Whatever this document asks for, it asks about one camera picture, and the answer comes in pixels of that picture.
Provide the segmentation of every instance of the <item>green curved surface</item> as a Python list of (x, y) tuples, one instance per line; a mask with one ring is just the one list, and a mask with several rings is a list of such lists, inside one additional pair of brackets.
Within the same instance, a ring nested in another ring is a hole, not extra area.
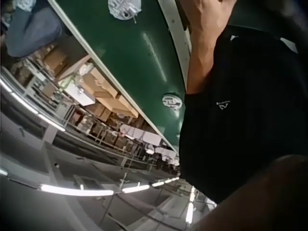
[(157, 1), (142, 1), (136, 24), (115, 19), (107, 0), (57, 2), (118, 82), (178, 149), (184, 107), (172, 111), (162, 104), (162, 97), (173, 92), (184, 100), (185, 87)]

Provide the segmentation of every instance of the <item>black t-shirt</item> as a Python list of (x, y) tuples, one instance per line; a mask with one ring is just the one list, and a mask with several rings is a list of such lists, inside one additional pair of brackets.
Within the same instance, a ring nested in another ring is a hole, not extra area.
[(220, 203), (278, 157), (308, 154), (307, 73), (280, 40), (216, 46), (202, 93), (186, 95), (182, 176)]

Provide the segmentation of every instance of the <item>man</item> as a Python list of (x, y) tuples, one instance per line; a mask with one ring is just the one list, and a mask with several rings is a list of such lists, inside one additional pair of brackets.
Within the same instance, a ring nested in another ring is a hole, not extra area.
[(192, 231), (308, 230), (308, 159), (288, 156), (239, 188)]
[(23, 58), (64, 35), (64, 27), (47, 0), (14, 0), (6, 33), (7, 52)]
[(181, 3), (192, 27), (181, 173), (221, 203), (275, 159), (308, 154), (307, 73), (271, 35), (223, 33), (236, 0)]

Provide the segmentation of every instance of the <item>fluorescent light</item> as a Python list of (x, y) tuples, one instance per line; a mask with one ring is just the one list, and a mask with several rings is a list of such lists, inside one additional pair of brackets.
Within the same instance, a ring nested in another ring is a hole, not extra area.
[(12, 92), (12, 90), (9, 88), (9, 86), (6, 85), (6, 84), (2, 81), (2, 79), (0, 79), (0, 84), (1, 84), (1, 86), (2, 86), (4, 89), (6, 89), (7, 92), (9, 92), (9, 93)]
[(40, 189), (44, 192), (69, 195), (69, 196), (110, 196), (114, 194), (112, 190), (79, 190), (55, 187), (47, 184), (42, 184)]
[(189, 201), (190, 202), (193, 202), (194, 201), (194, 198), (195, 198), (195, 194), (194, 193), (191, 193), (191, 196), (189, 198)]
[(193, 220), (193, 204), (192, 202), (189, 202), (186, 214), (186, 222), (191, 224), (192, 220)]
[(15, 93), (12, 93), (12, 96), (19, 102), (21, 103), (26, 109), (28, 109), (30, 112), (34, 114), (38, 114), (37, 110), (35, 110), (33, 107), (31, 107), (28, 103), (26, 103), (22, 98), (20, 98), (18, 95)]
[(122, 189), (124, 193), (133, 193), (133, 192), (138, 192), (142, 190), (147, 190), (150, 186), (149, 185), (142, 185), (142, 186), (137, 186), (137, 187), (130, 187), (130, 188), (125, 188)]
[(52, 120), (48, 119), (46, 116), (39, 114), (39, 117), (46, 121), (47, 123), (49, 123), (50, 125), (54, 126), (55, 128), (59, 129), (60, 131), (65, 131), (65, 129), (63, 127), (61, 127), (60, 125), (56, 124), (55, 122), (53, 122)]
[(0, 175), (4, 175), (7, 176), (8, 172), (6, 170), (4, 170), (3, 168), (0, 167)]
[(163, 185), (163, 184), (164, 184), (163, 181), (162, 181), (162, 182), (157, 182), (157, 183), (152, 184), (152, 187), (161, 186), (161, 185)]

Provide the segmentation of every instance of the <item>blue jeans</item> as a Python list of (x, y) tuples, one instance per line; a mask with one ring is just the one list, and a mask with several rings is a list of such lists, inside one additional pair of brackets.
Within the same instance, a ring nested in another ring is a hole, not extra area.
[(32, 12), (16, 7), (6, 33), (8, 54), (26, 57), (52, 43), (62, 33), (61, 20), (46, 0), (37, 0)]

